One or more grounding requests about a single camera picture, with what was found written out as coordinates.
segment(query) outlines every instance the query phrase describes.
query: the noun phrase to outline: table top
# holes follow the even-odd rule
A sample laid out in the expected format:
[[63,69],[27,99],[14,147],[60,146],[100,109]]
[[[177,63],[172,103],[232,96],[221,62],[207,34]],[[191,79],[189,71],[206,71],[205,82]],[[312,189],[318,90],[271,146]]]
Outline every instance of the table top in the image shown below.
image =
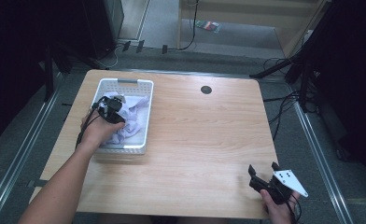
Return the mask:
[[[277,157],[253,79],[91,70],[41,179],[50,179],[73,153],[81,118],[104,77],[154,82],[147,151],[96,153],[79,212],[267,218],[247,168],[252,164],[260,178],[270,179]],[[202,93],[202,86],[212,92]]]

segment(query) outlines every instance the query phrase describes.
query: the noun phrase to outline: white plastic basket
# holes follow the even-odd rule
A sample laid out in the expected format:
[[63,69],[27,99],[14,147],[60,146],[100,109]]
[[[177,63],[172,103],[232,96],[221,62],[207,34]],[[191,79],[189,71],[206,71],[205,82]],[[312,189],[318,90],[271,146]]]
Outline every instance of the white plastic basket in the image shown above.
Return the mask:
[[141,107],[137,112],[136,122],[141,130],[132,137],[126,138],[121,145],[101,145],[97,152],[121,154],[145,154],[148,137],[148,121],[150,118],[151,101],[153,98],[154,83],[150,80],[127,78],[103,78],[92,103],[98,102],[105,92],[116,91],[124,96],[147,96],[148,106]]

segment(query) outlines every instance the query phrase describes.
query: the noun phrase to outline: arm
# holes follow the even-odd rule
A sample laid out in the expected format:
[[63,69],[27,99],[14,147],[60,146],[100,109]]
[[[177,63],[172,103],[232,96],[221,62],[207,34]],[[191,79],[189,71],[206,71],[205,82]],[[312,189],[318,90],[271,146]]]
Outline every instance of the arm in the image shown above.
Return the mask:
[[[292,220],[290,218],[290,211],[286,204],[276,204],[271,198],[271,195],[267,190],[262,189],[260,191],[260,195],[263,200],[264,208],[267,213],[270,215],[271,223],[273,224],[291,224]],[[294,206],[299,200],[300,194],[296,191],[293,191],[289,199],[290,207],[294,210]]]
[[40,190],[23,213],[20,223],[71,223],[76,213],[84,178],[94,151],[124,123],[96,118],[85,131],[75,152]]

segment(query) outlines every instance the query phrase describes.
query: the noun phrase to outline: wooden desk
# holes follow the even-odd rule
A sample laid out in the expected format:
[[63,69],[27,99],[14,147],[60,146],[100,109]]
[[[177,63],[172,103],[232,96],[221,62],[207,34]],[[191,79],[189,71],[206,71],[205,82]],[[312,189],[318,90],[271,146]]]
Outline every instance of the wooden desk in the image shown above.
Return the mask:
[[[292,56],[309,29],[323,15],[327,0],[201,0],[197,20],[230,22],[275,28],[286,57]],[[177,47],[180,48],[181,20],[193,20],[195,0],[179,0]]]
[[[142,156],[95,154],[78,211],[267,217],[247,173],[253,164],[261,178],[270,179],[272,161],[277,161],[256,80],[92,70],[42,179],[50,179],[73,153],[80,119],[103,77],[154,82],[148,147]],[[201,93],[205,85],[212,88],[210,94]]]

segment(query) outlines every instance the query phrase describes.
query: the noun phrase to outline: cloth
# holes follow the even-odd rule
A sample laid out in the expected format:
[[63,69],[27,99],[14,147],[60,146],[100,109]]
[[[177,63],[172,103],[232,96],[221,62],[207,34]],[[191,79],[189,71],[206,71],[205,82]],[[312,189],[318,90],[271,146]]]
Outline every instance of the cloth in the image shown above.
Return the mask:
[[[104,96],[113,98],[119,95],[118,92],[105,92]],[[104,142],[106,145],[120,145],[124,143],[126,138],[137,134],[141,129],[141,125],[137,122],[137,112],[141,107],[147,106],[148,96],[124,96],[125,103],[122,104],[119,115],[125,119],[124,128],[113,133],[111,138]]]

